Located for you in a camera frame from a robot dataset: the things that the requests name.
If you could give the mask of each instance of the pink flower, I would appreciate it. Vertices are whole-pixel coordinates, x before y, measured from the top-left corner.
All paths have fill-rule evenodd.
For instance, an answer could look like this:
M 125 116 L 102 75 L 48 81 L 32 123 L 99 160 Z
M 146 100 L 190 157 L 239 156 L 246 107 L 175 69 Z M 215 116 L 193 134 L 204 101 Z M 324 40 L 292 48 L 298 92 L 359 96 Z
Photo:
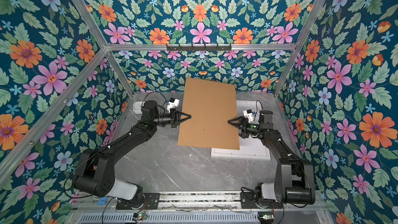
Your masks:
M 326 62 L 326 65 L 328 66 L 328 69 L 330 69 L 331 67 L 334 68 L 334 64 L 337 62 L 337 59 L 334 58 L 334 55 L 332 55 L 331 57 L 328 57 L 328 61 Z
M 355 182 L 353 186 L 358 188 L 358 191 L 363 194 L 363 192 L 370 194 L 368 187 L 371 185 L 368 181 L 363 180 L 363 176 L 360 174 L 358 177 L 354 176 Z
M 216 64 L 217 68 L 222 68 L 224 67 L 224 61 L 221 61 L 220 59 L 217 62 L 214 62 L 214 64 Z
M 103 58 L 102 59 L 102 61 L 101 61 L 101 63 L 99 64 L 99 68 L 101 69 L 101 70 L 103 70 L 104 68 L 107 68 L 108 66 L 106 65 L 106 62 L 107 62 L 108 60 L 106 59 L 106 58 Z
M 245 53 L 243 54 L 243 56 L 247 56 L 248 59 L 250 59 L 252 56 L 256 56 L 255 50 L 248 50 L 244 52 Z
M 54 128 L 55 128 L 55 124 L 51 124 L 48 127 L 46 133 L 44 133 L 43 136 L 41 136 L 40 143 L 44 144 L 47 141 L 47 137 L 49 137 L 49 138 L 53 138 L 54 137 L 54 133 L 51 132 L 52 130 L 54 130 Z
M 110 30 L 105 29 L 103 31 L 105 32 L 105 34 L 112 36 L 111 37 L 112 43 L 119 42 L 120 44 L 125 44 L 125 41 L 131 40 L 128 36 L 123 35 L 125 33 L 123 27 L 118 27 L 116 30 L 116 27 L 110 22 L 108 23 L 108 27 L 110 28 Z
M 330 121 L 326 121 L 326 119 L 324 119 L 324 122 L 323 124 L 321 124 L 321 127 L 322 127 L 322 132 L 326 132 L 326 135 L 329 135 L 329 132 L 333 130 L 330 127 Z
M 310 94 L 310 87 L 307 87 L 307 85 L 305 85 L 304 88 L 302 89 L 302 95 L 307 97 L 309 94 Z
M 253 65 L 254 67 L 260 66 L 260 65 L 261 65 L 261 60 L 260 60 L 260 58 L 258 58 L 257 60 L 254 59 L 254 62 L 252 63 L 252 65 Z
M 277 27 L 274 27 L 272 25 L 271 28 L 267 29 L 267 31 L 268 31 L 267 36 L 273 37 L 273 35 L 277 33 Z
M 92 85 L 91 87 L 88 87 L 89 90 L 89 94 L 91 95 L 91 97 L 96 97 L 98 95 L 98 88 L 96 88 L 94 85 Z
M 96 75 L 98 74 L 98 72 L 96 70 L 93 70 L 93 72 L 91 73 L 91 75 L 88 76 L 88 81 L 90 82 L 91 80 L 97 80 Z
M 182 21 L 178 22 L 178 20 L 176 20 L 176 23 L 174 23 L 173 25 L 176 30 L 182 31 L 182 28 L 185 28 L 185 25 L 182 24 Z
M 308 65 L 305 66 L 305 70 L 302 72 L 302 74 L 304 75 L 304 80 L 309 81 L 311 79 L 311 76 L 314 74 L 314 72 L 311 71 L 312 70 L 312 65 L 310 65 L 308 67 Z
M 307 152 L 307 147 L 305 147 L 305 144 L 301 144 L 301 148 L 300 148 L 301 152 L 304 154 Z
M 376 82 L 372 82 L 371 80 L 367 79 L 365 83 L 360 83 L 361 89 L 359 90 L 360 93 L 363 93 L 365 97 L 368 97 L 369 93 L 374 94 L 376 91 L 373 87 L 376 86 Z
M 373 168 L 378 169 L 378 168 L 380 168 L 380 165 L 379 165 L 378 162 L 376 162 L 373 159 L 371 159 L 371 158 L 375 158 L 376 157 L 377 152 L 375 152 L 375 151 L 367 152 L 367 151 L 368 150 L 366 149 L 366 147 L 362 144 L 361 145 L 361 151 L 355 150 L 354 153 L 355 153 L 355 155 L 357 157 L 359 157 L 357 159 L 357 165 L 358 166 L 362 166 L 363 164 L 365 164 L 365 170 L 368 173 L 371 173 L 372 172 L 371 166 Z
M 341 63 L 339 61 L 336 62 L 334 65 L 334 72 L 329 70 L 327 75 L 332 80 L 328 83 L 328 88 L 333 88 L 336 85 L 336 92 L 337 94 L 341 93 L 344 85 L 348 86 L 352 84 L 351 78 L 349 76 L 344 76 L 351 71 L 351 64 L 347 64 L 341 69 Z
M 151 60 L 148 61 L 148 59 L 145 59 L 144 60 L 144 65 L 145 65 L 145 67 L 151 68 L 153 66 L 153 63 L 152 63 Z
M 337 127 L 341 130 L 337 132 L 337 136 L 344 136 L 344 142 L 346 142 L 346 144 L 349 141 L 348 137 L 350 137 L 352 140 L 357 140 L 357 136 L 355 136 L 353 133 L 357 126 L 354 124 L 348 125 L 348 120 L 346 118 L 343 120 L 343 124 L 337 123 Z
M 166 51 L 167 58 L 171 59 L 173 58 L 173 60 L 177 60 L 177 57 L 181 57 L 181 54 L 178 53 L 178 51 Z
M 36 94 L 41 94 L 41 91 L 38 90 L 40 88 L 40 85 L 35 85 L 33 81 L 29 82 L 28 84 L 22 85 L 23 88 L 25 88 L 25 92 L 23 92 L 24 95 L 30 95 L 32 98 L 36 98 Z
M 193 43 L 197 43 L 200 41 L 200 43 L 202 44 L 203 41 L 204 42 L 210 42 L 210 38 L 208 37 L 208 35 L 210 35 L 212 33 L 211 29 L 206 29 L 205 30 L 205 25 L 202 22 L 198 23 L 198 29 L 192 29 L 189 32 L 191 32 L 192 35 L 194 35 L 195 37 L 192 39 Z
M 225 22 L 225 20 L 222 20 L 222 22 L 218 21 L 217 28 L 220 28 L 220 31 L 226 30 L 227 26 L 228 26 L 228 24 Z
M 232 58 L 237 58 L 238 56 L 236 54 L 238 52 L 238 50 L 231 50 L 230 52 L 225 53 L 224 57 L 228 57 L 228 60 L 231 60 Z
M 44 76 L 37 75 L 33 77 L 32 81 L 40 85 L 46 84 L 46 86 L 44 86 L 43 88 L 45 95 L 51 94 L 53 87 L 57 93 L 62 93 L 65 90 L 67 85 L 65 82 L 61 81 L 61 79 L 65 79 L 67 77 L 68 75 L 67 72 L 65 71 L 57 72 L 57 64 L 55 62 L 50 62 L 49 65 L 50 71 L 48 71 L 48 69 L 43 65 L 39 65 L 38 67 L 39 71 Z
M 296 60 L 295 60 L 295 62 L 296 62 L 296 68 L 297 68 L 298 70 L 300 70 L 300 69 L 301 69 L 301 66 L 304 65 L 303 59 L 304 59 L 304 55 L 300 55 L 300 54 L 299 54 L 298 57 L 297 57 Z
M 158 57 L 162 57 L 162 55 L 160 54 L 160 50 L 150 50 L 148 52 L 149 52 L 148 56 L 153 57 L 155 60 L 157 60 Z
M 289 128 L 290 128 L 290 132 L 291 132 L 292 137 L 293 137 L 293 141 L 297 143 L 298 142 L 297 141 L 297 137 L 296 137 L 297 136 L 297 129 L 295 129 L 291 123 L 289 124 Z
M 282 26 L 278 26 L 278 35 L 275 35 L 272 40 L 276 41 L 279 40 L 278 43 L 284 43 L 285 40 L 286 42 L 292 42 L 293 41 L 293 37 L 291 37 L 290 35 L 294 35 L 296 34 L 299 29 L 292 29 L 293 27 L 293 22 L 290 22 L 286 25 L 286 28 L 283 28 Z
M 68 121 L 67 123 L 63 122 L 62 126 L 63 127 L 61 128 L 61 132 L 64 132 L 65 136 L 68 133 L 72 133 L 73 132 L 72 128 L 74 127 L 74 124 L 72 124 L 70 121 Z
M 187 59 L 185 58 L 185 60 L 183 62 L 181 62 L 181 67 L 187 68 L 187 67 L 191 67 L 190 65 L 191 63 L 187 61 Z
M 66 69 L 66 66 L 69 65 L 69 63 L 65 60 L 66 58 L 64 56 L 57 56 L 57 60 L 54 60 L 54 62 L 58 64 L 58 68 Z
M 26 182 L 26 185 L 22 185 L 19 187 L 19 191 L 21 191 L 21 194 L 19 195 L 19 199 L 21 200 L 23 197 L 26 196 L 27 199 L 32 198 L 33 192 L 39 191 L 40 186 L 37 186 L 37 184 L 40 182 L 40 179 L 36 179 L 33 181 L 33 178 L 29 178 Z
M 125 34 L 129 34 L 129 37 L 135 37 L 135 29 L 132 29 L 130 26 L 129 27 L 124 27 L 125 28 Z
M 20 177 L 26 169 L 34 169 L 35 163 L 31 162 L 35 160 L 39 156 L 38 152 L 32 153 L 29 156 L 25 157 L 22 162 L 19 164 L 17 170 L 15 171 L 15 176 Z

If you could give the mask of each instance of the black cable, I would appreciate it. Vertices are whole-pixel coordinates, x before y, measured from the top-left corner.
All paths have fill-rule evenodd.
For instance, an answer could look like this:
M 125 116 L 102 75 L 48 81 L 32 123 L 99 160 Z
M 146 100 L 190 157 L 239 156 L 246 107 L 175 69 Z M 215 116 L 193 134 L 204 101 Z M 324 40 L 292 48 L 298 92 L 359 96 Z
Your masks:
M 105 209 L 106 209 L 106 207 L 108 206 L 108 204 L 113 200 L 113 198 L 114 198 L 114 197 L 112 197 L 112 199 L 110 199 L 109 202 L 106 204 L 106 206 L 103 208 L 102 215 L 101 215 L 101 222 L 102 222 L 102 224 L 103 224 L 103 214 L 104 214 L 104 212 L 105 212 Z

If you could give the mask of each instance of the marble surface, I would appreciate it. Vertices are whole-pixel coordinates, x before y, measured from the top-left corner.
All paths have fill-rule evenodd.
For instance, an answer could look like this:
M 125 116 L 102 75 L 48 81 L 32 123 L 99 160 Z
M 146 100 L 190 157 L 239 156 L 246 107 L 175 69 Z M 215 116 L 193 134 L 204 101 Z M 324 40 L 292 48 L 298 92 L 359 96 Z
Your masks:
M 163 93 L 181 100 L 177 110 L 182 110 L 183 93 Z M 147 94 L 134 94 L 134 101 L 142 101 Z M 150 94 L 146 100 L 164 102 L 158 93 Z M 237 92 L 237 100 L 259 100 L 265 110 L 273 111 L 274 129 L 281 132 L 286 144 L 295 152 L 297 148 L 290 137 L 279 111 L 279 104 L 271 93 Z M 126 109 L 125 120 L 114 135 L 121 136 L 141 118 Z M 274 181 L 277 162 L 211 158 L 211 148 L 178 146 L 179 127 L 158 127 L 155 135 L 146 143 L 126 154 L 115 165 L 118 179 L 141 185 L 144 191 L 213 191 L 240 190 L 242 186 L 254 188 L 259 182 Z

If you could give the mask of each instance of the orange flower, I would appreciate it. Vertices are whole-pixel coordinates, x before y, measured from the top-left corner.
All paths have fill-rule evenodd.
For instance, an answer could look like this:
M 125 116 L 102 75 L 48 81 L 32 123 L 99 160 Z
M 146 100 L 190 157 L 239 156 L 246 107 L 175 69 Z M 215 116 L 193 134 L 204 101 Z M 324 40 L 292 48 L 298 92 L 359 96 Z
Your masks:
M 260 83 L 261 87 L 269 87 L 269 86 L 271 86 L 271 84 L 272 84 L 272 81 L 271 80 L 267 80 L 267 79 L 263 80 Z
M 108 7 L 107 4 L 99 5 L 98 12 L 101 14 L 103 19 L 106 19 L 108 22 L 115 22 L 116 21 L 116 13 L 112 7 Z
M 248 30 L 248 28 L 242 28 L 242 30 L 237 30 L 236 35 L 234 35 L 233 39 L 235 40 L 235 44 L 249 44 L 251 40 L 253 40 L 253 36 L 251 35 L 253 32 Z
M 361 40 L 360 42 L 356 41 L 352 44 L 352 47 L 348 48 L 347 60 L 351 64 L 359 64 L 362 59 L 368 55 L 367 50 L 369 49 L 369 44 L 365 44 L 365 40 Z
M 193 13 L 195 14 L 194 17 L 199 22 L 203 22 L 203 20 L 205 20 L 207 17 L 206 16 L 207 10 L 205 9 L 205 7 L 203 5 L 197 5 L 196 9 L 193 10 Z
M 318 44 L 319 44 L 318 40 L 312 40 L 312 42 L 308 44 L 307 50 L 305 52 L 306 55 L 305 59 L 307 62 L 313 62 L 318 57 L 318 52 L 319 52 Z
M 165 30 L 160 30 L 159 28 L 155 28 L 149 32 L 151 35 L 149 39 L 153 42 L 153 44 L 169 44 L 170 37 L 166 35 Z
M 381 66 L 383 64 L 383 61 L 384 61 L 384 58 L 383 58 L 382 54 L 375 55 L 375 57 L 373 57 L 373 60 L 372 60 L 373 64 L 376 66 Z
M 284 17 L 286 21 L 293 22 L 296 18 L 299 17 L 299 14 L 301 13 L 301 5 L 300 4 L 292 4 L 292 6 L 288 7 L 286 9 L 286 12 L 284 13 Z
M 298 119 L 296 120 L 296 127 L 297 127 L 297 130 L 298 130 L 299 132 L 304 131 L 304 123 L 302 122 L 302 119 L 301 119 L 301 118 L 298 118 Z
M 395 122 L 390 117 L 383 119 L 381 112 L 373 112 L 373 117 L 368 113 L 363 117 L 364 122 L 359 123 L 359 129 L 364 131 L 361 136 L 365 141 L 369 139 L 371 146 L 380 147 L 380 143 L 384 148 L 392 146 L 391 139 L 397 139 L 397 130 L 392 129 Z
M 3 150 L 11 150 L 15 147 L 14 143 L 18 143 L 23 138 L 23 133 L 29 131 L 27 124 L 23 124 L 25 120 L 20 116 L 12 119 L 11 114 L 0 115 L 0 146 Z
M 23 40 L 18 41 L 18 45 L 11 45 L 10 53 L 11 59 L 17 60 L 19 66 L 23 67 L 33 67 L 33 65 L 39 64 L 41 61 L 42 56 L 39 55 L 41 50 L 38 47 L 35 47 L 35 44 L 32 42 L 25 42 Z
M 125 102 L 122 104 L 122 112 L 124 112 L 124 110 L 126 109 L 126 106 L 127 106 L 127 102 L 125 101 Z
M 337 213 L 336 221 L 338 224 L 351 224 L 351 221 L 343 213 Z
M 218 12 L 220 9 L 218 8 L 218 6 L 217 5 L 213 5 L 212 7 L 211 7 L 211 11 L 212 12 Z
M 105 133 L 106 128 L 108 127 L 107 121 L 103 118 L 98 121 L 96 132 L 98 135 L 102 135 Z
M 136 81 L 135 81 L 135 84 L 136 84 L 138 87 L 140 87 L 140 88 L 145 88 L 145 87 L 147 87 L 147 83 L 146 83 L 146 82 L 143 82 L 142 80 L 136 80 Z
M 52 211 L 52 212 L 57 211 L 58 208 L 59 208 L 59 204 L 60 204 L 60 202 L 56 202 L 56 203 L 51 207 L 51 211 Z
M 377 31 L 379 33 L 383 33 L 387 31 L 391 27 L 391 23 L 386 21 L 386 22 L 381 22 L 379 26 L 377 27 Z
M 91 43 L 88 43 L 86 39 L 78 40 L 76 45 L 76 51 L 79 52 L 80 59 L 85 62 L 91 61 L 94 56 L 94 50 Z
M 182 11 L 182 12 L 188 12 L 188 6 L 187 6 L 187 5 L 183 5 L 183 6 L 181 7 L 181 11 Z

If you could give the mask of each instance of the mounting plate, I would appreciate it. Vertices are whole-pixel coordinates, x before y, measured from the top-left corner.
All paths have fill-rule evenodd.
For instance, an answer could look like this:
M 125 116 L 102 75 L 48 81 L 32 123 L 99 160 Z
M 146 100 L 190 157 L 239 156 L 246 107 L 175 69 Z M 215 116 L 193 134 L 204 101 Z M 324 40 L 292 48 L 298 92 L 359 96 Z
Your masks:
M 144 193 L 145 200 L 147 204 L 145 205 L 146 210 L 154 210 L 158 208 L 159 205 L 159 198 L 160 198 L 160 193 Z M 117 210 L 131 210 L 135 209 L 132 206 L 129 205 L 128 201 L 121 201 L 118 202 L 116 205 Z

